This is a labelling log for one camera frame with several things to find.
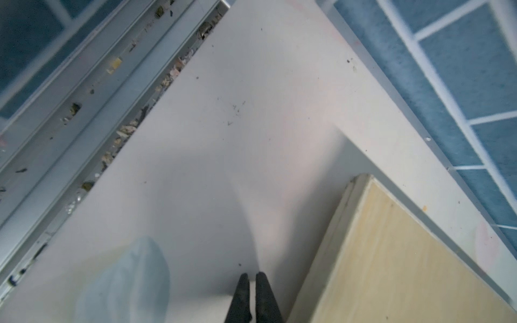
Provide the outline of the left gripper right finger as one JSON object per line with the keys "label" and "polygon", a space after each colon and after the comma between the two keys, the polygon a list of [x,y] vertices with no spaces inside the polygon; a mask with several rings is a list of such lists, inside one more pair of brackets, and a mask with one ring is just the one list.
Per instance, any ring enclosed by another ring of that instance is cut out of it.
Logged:
{"label": "left gripper right finger", "polygon": [[257,323],[284,323],[273,290],[264,272],[257,273],[255,288]]}

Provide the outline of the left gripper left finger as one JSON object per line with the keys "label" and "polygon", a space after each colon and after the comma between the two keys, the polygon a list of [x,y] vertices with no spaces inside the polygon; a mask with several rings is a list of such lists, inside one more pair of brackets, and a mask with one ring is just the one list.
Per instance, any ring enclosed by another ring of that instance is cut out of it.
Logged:
{"label": "left gripper left finger", "polygon": [[250,281],[247,273],[241,274],[232,297],[225,323],[249,323],[253,316],[250,312]]}

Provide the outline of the plywood canvas board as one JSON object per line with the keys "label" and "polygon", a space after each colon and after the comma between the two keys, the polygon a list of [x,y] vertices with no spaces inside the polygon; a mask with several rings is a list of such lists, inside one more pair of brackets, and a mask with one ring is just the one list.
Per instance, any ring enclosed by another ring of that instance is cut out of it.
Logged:
{"label": "plywood canvas board", "polygon": [[346,187],[290,322],[515,322],[516,311],[374,176]]}

